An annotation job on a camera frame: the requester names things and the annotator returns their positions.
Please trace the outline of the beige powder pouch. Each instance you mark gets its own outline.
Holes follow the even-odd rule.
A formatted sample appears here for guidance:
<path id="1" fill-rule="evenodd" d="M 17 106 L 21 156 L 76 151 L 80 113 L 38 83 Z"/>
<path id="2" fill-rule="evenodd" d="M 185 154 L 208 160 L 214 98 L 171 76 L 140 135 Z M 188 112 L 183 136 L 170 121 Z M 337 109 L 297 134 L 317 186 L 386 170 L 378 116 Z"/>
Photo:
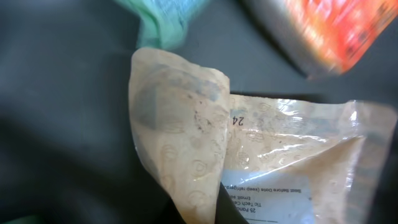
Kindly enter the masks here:
<path id="1" fill-rule="evenodd" d="M 219 187 L 249 223 L 364 223 L 397 113 L 233 95 L 229 78 L 159 49 L 131 58 L 142 165 L 187 223 L 213 223 Z"/>

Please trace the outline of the orange tissue packet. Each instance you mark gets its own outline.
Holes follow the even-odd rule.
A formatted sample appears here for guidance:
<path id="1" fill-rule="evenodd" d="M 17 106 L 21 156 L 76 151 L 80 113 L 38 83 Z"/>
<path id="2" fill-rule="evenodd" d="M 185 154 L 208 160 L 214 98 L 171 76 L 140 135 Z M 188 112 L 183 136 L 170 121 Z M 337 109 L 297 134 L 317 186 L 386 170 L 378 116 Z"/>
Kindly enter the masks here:
<path id="1" fill-rule="evenodd" d="M 397 17 L 397 0 L 247 0 L 244 5 L 309 79 L 350 70 Z"/>

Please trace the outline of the teal snack packet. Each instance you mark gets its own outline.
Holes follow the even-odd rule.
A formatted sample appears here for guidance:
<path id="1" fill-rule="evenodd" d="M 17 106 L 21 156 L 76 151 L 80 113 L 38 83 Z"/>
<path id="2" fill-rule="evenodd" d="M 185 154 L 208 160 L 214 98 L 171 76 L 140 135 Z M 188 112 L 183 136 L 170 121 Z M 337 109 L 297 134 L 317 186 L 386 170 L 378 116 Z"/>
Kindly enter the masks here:
<path id="1" fill-rule="evenodd" d="M 140 18 L 138 47 L 173 50 L 187 36 L 190 21 L 209 0 L 116 0 Z"/>

